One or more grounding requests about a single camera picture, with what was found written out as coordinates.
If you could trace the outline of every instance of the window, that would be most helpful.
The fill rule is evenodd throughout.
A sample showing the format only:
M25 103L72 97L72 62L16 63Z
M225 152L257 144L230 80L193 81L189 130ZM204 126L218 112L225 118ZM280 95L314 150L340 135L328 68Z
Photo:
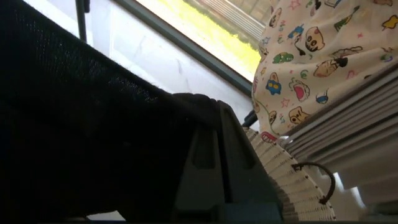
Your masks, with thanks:
M252 81L260 60L258 40L269 18L268 0L136 1Z

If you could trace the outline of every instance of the white basket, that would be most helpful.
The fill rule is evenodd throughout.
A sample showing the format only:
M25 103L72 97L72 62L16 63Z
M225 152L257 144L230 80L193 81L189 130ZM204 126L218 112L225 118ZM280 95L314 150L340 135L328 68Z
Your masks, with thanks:
M264 142L252 129L244 131L284 204L285 222L336 220L331 204L319 203L325 194L304 170L293 169L297 161L288 152L277 144Z

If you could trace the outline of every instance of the pink star print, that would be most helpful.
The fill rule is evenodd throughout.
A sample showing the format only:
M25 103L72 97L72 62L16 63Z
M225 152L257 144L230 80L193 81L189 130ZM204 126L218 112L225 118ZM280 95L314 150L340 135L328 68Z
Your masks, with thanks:
M281 103L282 103L282 108L288 107L289 102L290 102L289 99L285 99L285 98L284 98L284 100L281 101Z
M288 7L292 8L292 10L294 10L297 6L301 6L301 4L299 3L299 0L292 0Z

